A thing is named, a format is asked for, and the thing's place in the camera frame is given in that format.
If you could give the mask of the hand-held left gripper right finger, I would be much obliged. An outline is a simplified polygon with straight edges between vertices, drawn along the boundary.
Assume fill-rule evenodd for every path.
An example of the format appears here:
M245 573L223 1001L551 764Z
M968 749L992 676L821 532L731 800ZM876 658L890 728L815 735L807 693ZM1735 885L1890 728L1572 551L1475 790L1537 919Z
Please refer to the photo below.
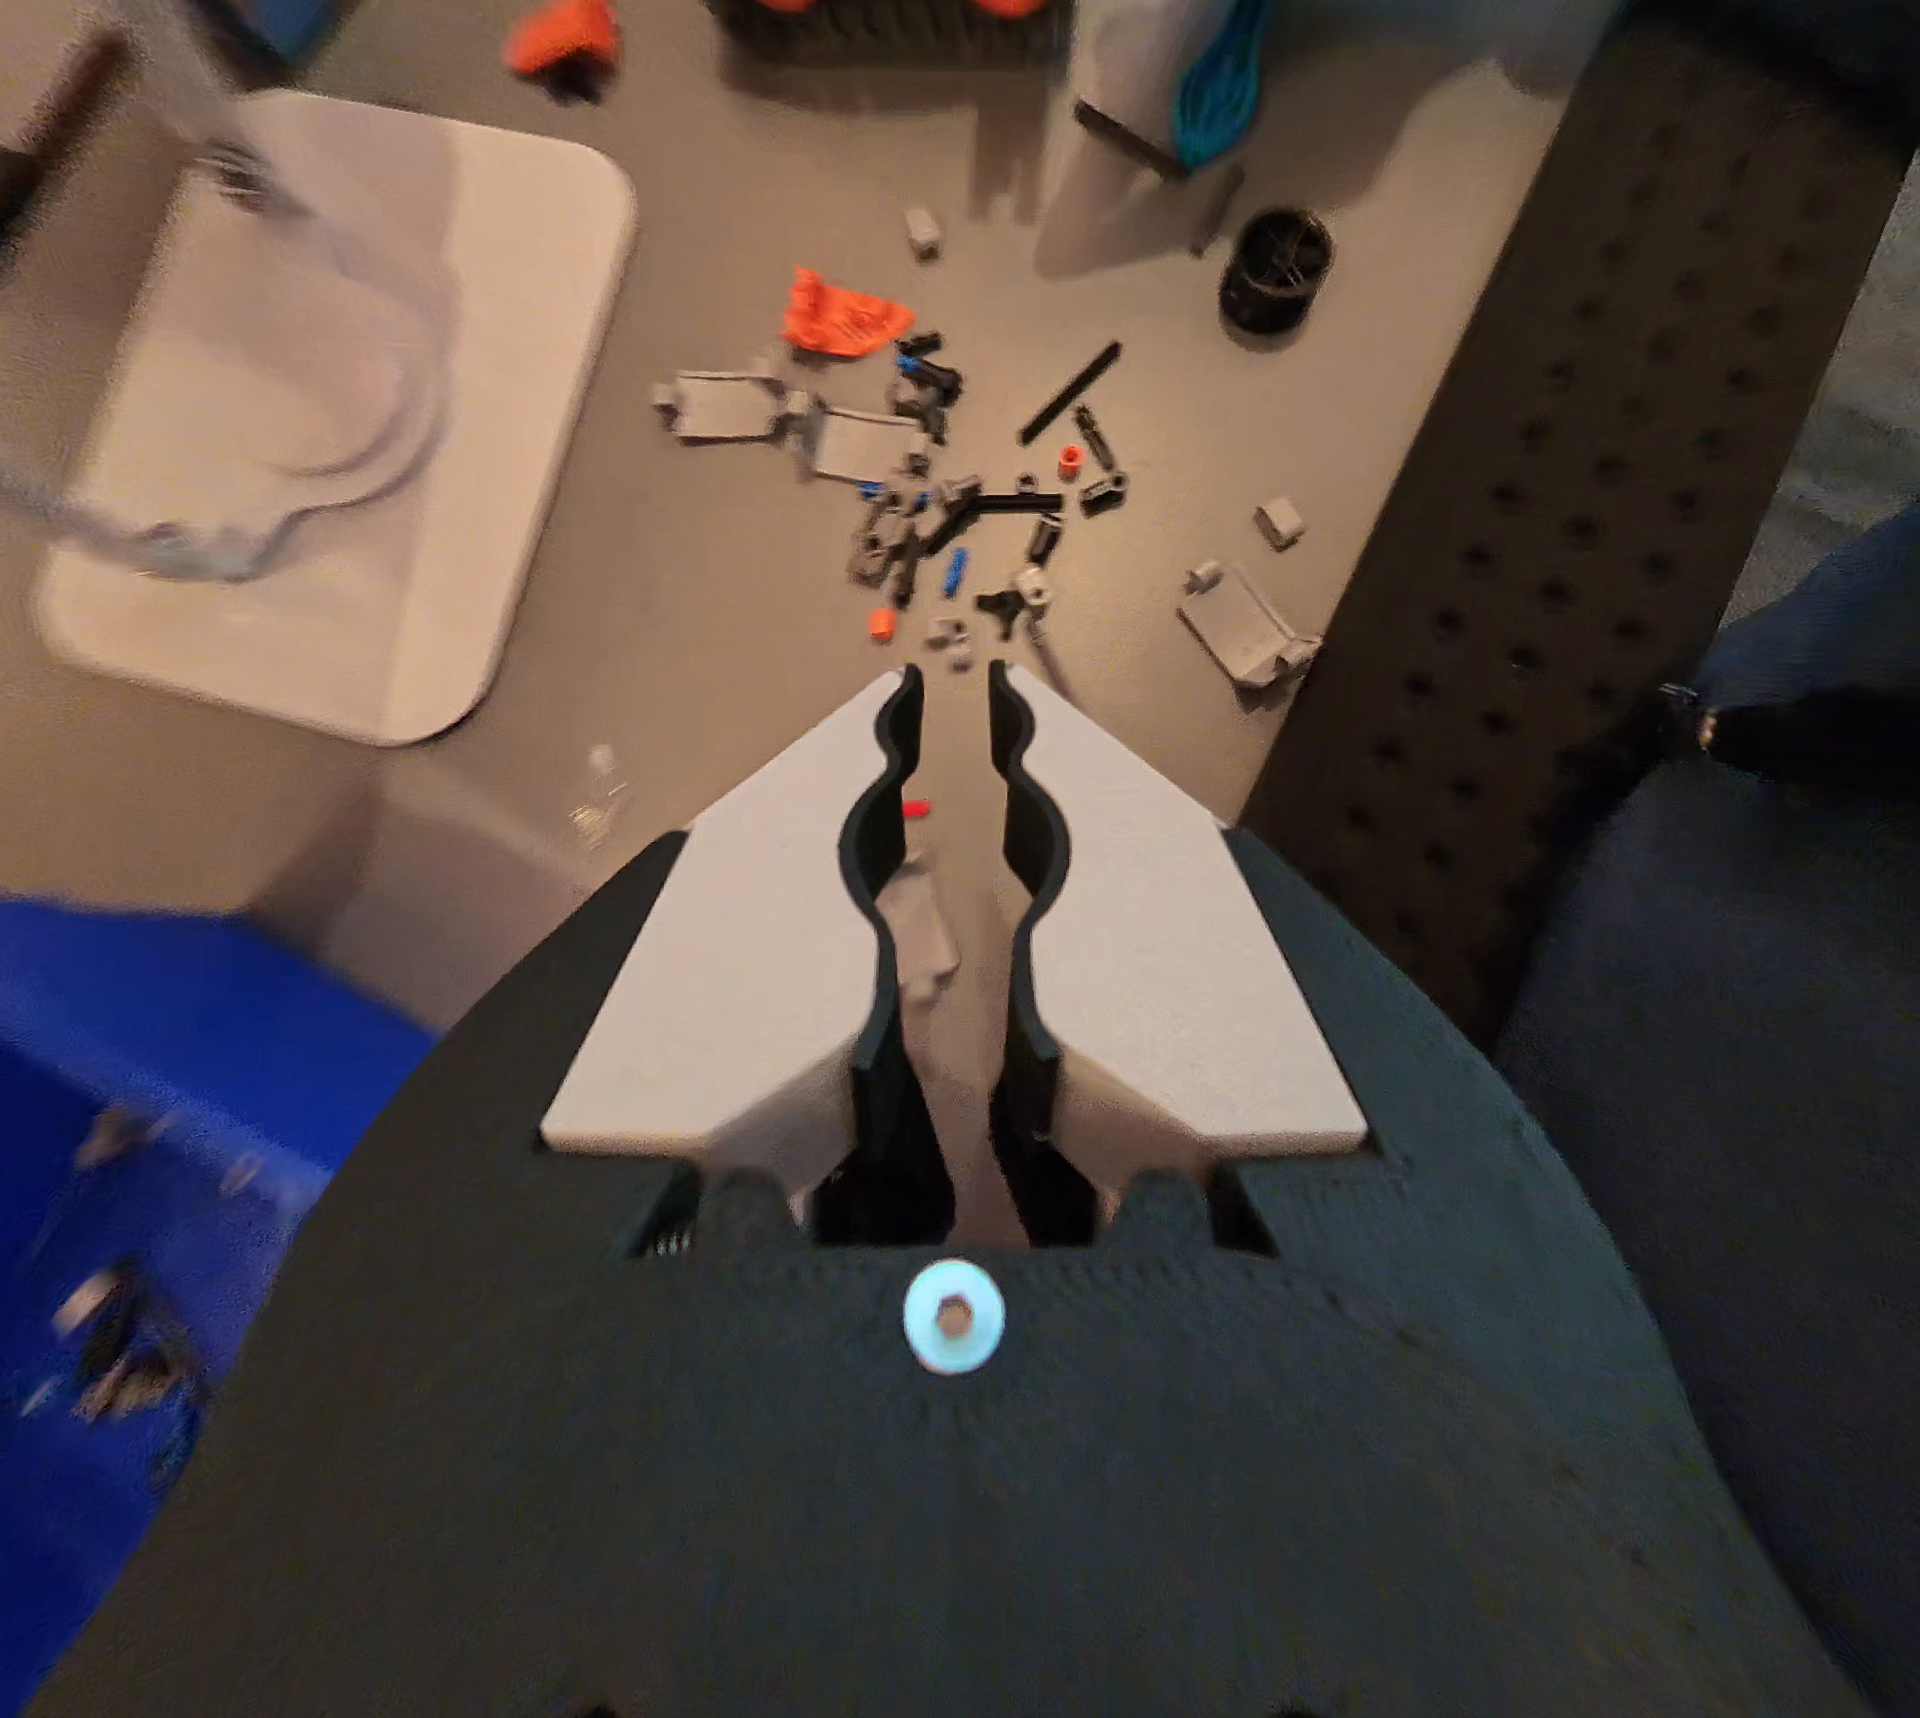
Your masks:
M1231 829L1033 673L990 667L1002 856L1027 907L997 1121L1089 1189L1357 1152L1368 1125Z

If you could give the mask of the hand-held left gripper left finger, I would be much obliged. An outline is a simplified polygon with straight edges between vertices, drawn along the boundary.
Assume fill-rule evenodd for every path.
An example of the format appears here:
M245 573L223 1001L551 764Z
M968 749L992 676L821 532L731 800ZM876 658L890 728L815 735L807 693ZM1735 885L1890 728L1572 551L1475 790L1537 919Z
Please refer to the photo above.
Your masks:
M884 670L678 834L542 1118L546 1147L746 1168L786 1195L852 1158L925 1165L876 913L921 711L924 675Z

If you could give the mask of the black toy wheel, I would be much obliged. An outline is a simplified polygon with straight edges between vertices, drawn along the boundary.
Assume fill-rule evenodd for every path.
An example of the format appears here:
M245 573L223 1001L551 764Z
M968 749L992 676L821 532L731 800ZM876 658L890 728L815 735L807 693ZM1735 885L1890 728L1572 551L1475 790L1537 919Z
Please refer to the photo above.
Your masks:
M1306 209L1259 211L1240 227L1216 288L1223 323L1237 338L1298 333L1330 272L1325 221Z

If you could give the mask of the blue plastic bin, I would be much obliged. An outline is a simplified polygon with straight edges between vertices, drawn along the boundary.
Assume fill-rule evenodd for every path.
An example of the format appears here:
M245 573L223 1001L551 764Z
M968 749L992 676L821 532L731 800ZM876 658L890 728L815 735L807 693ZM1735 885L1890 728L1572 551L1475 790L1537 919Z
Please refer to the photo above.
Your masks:
M240 916L5 895L1 1411L3 1278L99 1108L164 1118L167 1138L201 1150L207 1166L251 1162L254 1189L280 1205L280 1264L347 1153L434 1045L429 1030ZM100 1426L1 1417L3 1715L30 1699L118 1581L212 1401L198 1419L150 1411Z

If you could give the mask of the pile of toy parts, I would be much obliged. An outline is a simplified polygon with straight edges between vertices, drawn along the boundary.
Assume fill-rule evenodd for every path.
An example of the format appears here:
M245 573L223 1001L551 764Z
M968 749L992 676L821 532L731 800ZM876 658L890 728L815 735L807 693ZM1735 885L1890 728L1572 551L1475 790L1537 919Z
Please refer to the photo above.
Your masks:
M198 1419L284 1238L254 1186L251 1162L207 1166L164 1118L99 1108L3 1278L3 1417Z

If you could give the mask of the light blue brick tool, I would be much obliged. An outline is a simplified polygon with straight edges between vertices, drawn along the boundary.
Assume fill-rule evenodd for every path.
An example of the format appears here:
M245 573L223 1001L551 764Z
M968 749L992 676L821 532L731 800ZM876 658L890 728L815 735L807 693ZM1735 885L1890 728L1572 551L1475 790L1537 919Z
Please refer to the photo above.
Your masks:
M1211 37L1178 78L1171 152L1180 170L1189 174L1223 159L1251 129L1262 51L1278 3L1228 0Z

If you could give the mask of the long black toy axle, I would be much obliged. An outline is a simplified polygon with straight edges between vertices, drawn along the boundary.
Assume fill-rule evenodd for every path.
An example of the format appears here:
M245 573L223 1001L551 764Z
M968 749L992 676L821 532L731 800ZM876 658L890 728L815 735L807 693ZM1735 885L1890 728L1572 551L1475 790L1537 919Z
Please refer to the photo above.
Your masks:
M1071 108L1072 122L1089 138L1113 152L1119 159L1137 170L1145 170L1161 182L1183 182L1189 170L1176 152L1161 147L1141 132L1102 112L1084 98L1076 98Z

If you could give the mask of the dark grey toy beam assembly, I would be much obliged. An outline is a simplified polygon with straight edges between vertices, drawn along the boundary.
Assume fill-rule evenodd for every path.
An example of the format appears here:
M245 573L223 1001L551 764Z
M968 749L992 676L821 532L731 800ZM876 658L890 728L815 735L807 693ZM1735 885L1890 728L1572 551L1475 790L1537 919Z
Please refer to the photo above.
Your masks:
M972 490L960 481L861 485L861 521L847 565L852 584L907 591L925 554L941 551L958 534Z

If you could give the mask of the orange ribbed toy wedge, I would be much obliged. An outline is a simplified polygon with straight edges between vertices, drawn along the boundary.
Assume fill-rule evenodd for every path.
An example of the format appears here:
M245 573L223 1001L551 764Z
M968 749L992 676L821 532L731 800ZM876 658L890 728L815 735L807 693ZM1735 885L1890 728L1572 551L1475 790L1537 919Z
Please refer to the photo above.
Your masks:
M916 330L916 313L895 301L852 290L812 268L795 268L780 315L780 340L795 352L860 362Z

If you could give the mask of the scattered black toy pins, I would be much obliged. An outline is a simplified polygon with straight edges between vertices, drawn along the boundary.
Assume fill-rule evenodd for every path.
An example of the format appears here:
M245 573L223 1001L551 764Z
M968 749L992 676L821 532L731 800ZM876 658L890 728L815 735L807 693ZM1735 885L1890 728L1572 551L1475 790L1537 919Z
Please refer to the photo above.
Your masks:
M1006 587L992 589L982 598L983 610L997 620L999 634L1005 638L1010 638L1020 620L1020 598L1015 591L1015 579L1020 566L1027 563L1036 563L1036 565L1041 565L1045 572L1049 559L1054 557L1054 552L1058 551L1063 538L1069 512L1078 512L1090 517L1102 512L1113 510L1116 505L1121 505L1127 496L1127 477L1124 469L1116 464L1116 456L1112 453L1112 447L1108 439L1102 434L1096 420L1090 411L1090 390L1072 410L1069 410L1033 445L1027 445L1027 447L1019 445L1020 426L1015 434L1017 453L1038 456L1041 439L1045 434L1052 434L1063 422L1071 422L1074 437L1067 442L1078 442L1086 453L1084 469L1076 482L1063 485L1058 481L1055 460L1052 466L1052 481L1047 482L1043 482L1041 475L1031 467L1020 467L1019 472L1015 472L1012 477L1009 477L1002 485L992 482L988 473L953 467L947 460L947 449L951 445L953 411L963 398L965 379L954 365L944 360L941 353L944 353L944 340L938 333L919 333L919 336L900 338L895 345L890 345L886 349L886 358L892 365L892 375L888 381L886 410L882 410L880 413L913 419L921 424L924 432L928 434L928 445L925 445L924 456L911 460L911 464L917 469L911 473L892 475L888 481L907 481L907 482L911 481L921 481L921 482L960 481L960 482L970 482L976 486L972 496L965 507L960 530L941 551L925 554L925 559L917 565L917 578L913 579L911 587L907 587L907 591L896 591L892 587L865 589L854 584L852 586L869 595L871 602L869 602L868 615L876 606L895 608L899 615L899 628L900 628L900 620L904 619L904 615L911 610L913 602L917 600L921 582L925 576L932 576L932 589L941 600L939 582L941 582L944 566L954 549L966 551L965 541L978 525L986 521L997 521L997 519L1027 521L1029 542L1020 554L1017 568L1010 573ZM865 615L868 643L874 647L884 647L884 650L896 646L899 628L896 628L895 642L888 646L876 646L869 642L868 615Z

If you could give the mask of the orange toy cone part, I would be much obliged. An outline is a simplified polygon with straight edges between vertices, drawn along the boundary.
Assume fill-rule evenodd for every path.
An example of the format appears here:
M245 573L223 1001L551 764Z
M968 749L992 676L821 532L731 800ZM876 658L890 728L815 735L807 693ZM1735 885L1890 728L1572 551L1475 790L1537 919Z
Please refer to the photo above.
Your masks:
M548 0L506 35L502 69L560 102L601 100L621 66L613 0Z

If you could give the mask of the white book stand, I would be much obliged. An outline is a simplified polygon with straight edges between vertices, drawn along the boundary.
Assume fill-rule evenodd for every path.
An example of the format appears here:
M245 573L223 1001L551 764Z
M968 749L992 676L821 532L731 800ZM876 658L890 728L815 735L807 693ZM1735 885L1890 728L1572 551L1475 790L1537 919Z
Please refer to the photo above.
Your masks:
M189 150L43 528L90 675L373 749L495 675L636 237L564 142L187 78Z

